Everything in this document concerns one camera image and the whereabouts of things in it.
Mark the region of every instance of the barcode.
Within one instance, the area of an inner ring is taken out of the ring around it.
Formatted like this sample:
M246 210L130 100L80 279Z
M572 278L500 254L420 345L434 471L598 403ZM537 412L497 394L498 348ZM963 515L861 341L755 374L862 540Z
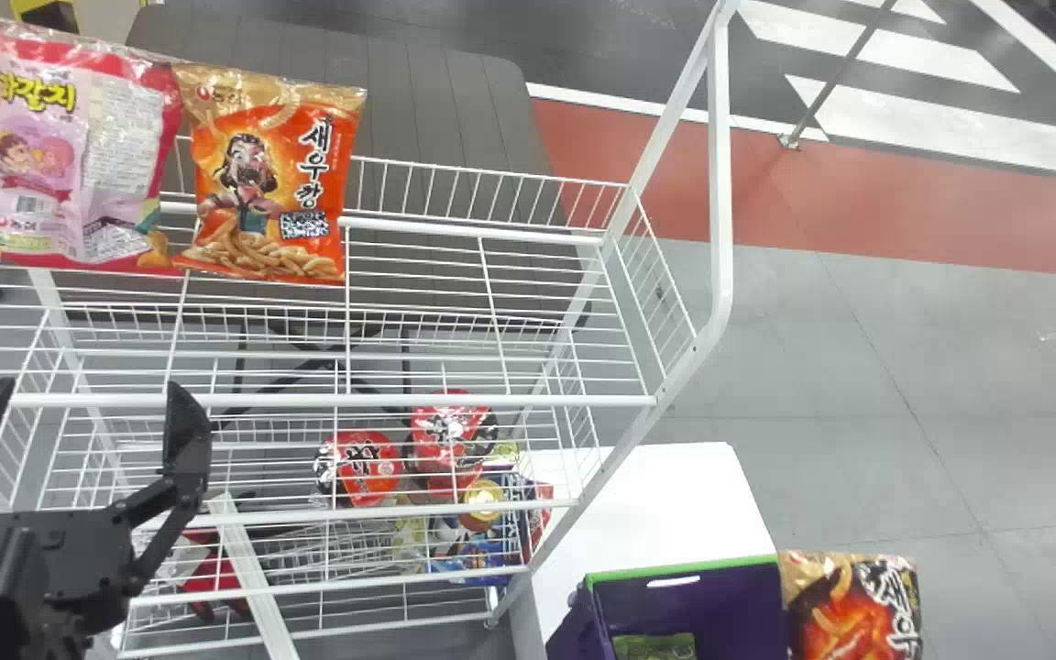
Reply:
M49 212L52 209L52 201L43 197L20 196L16 201L16 212Z

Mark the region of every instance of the red snack bag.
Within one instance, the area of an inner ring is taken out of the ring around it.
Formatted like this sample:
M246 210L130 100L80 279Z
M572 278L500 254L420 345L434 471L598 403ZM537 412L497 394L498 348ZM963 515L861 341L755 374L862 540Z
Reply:
M483 458L491 454L498 439L498 421L486 406L418 407L410 429L407 464L427 475L431 491L451 492L472 485L483 472Z
M314 472L323 494L334 483L352 506L374 506L398 488L401 454L377 431L341 431L320 442Z
M163 56L0 18L1 258L169 268L154 226L181 113Z
M364 90L175 64L202 228L181 267L250 280L344 281L337 219Z

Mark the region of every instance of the white table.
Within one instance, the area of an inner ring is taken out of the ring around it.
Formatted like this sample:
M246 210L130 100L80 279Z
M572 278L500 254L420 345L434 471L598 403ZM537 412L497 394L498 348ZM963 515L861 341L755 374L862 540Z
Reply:
M511 606L516 657L545 657L545 642L586 573L771 552L772 539L728 444L635 448L532 576L531 596Z

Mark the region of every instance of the metal pole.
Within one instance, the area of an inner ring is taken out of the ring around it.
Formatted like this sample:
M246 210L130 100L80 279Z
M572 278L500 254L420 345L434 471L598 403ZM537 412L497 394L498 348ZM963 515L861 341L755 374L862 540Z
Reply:
M796 122L796 126L793 127L791 133L779 136L781 147L795 149L797 145L799 145L802 133L805 130L805 125L809 124L809 120L812 120L813 115L816 115L817 110L822 108L822 103L825 103L825 100L829 99L830 92L833 92L833 88L837 87L837 81L846 75L846 70L847 68L850 68L850 63L853 62L854 59L857 59L859 55L862 54L866 42L871 40L871 35L874 34L874 31L879 30L881 24L883 24L883 17L887 16L888 12L891 12L897 1L898 0L886 0L885 3L880 5L879 13L874 16L874 22L868 24L866 30L863 30L863 33L857 35L857 40L854 41L854 45L851 46L850 53L846 53L846 56L842 59L842 64L838 64L837 72L833 75L833 78L827 80L825 87L822 88L822 92L814 97L812 103L809 105L809 109L805 110L805 116L802 117L802 120Z

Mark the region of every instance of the nutrition label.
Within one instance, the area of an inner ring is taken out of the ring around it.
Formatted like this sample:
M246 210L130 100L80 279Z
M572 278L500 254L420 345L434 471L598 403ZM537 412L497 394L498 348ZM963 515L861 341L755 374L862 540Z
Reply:
M88 110L88 154L83 163L84 192L92 189L144 195L157 164L163 96L105 74L93 74L82 87Z
M96 221L84 226L84 251L80 260L88 263L102 263L142 253L148 249L149 243L146 238L128 226Z

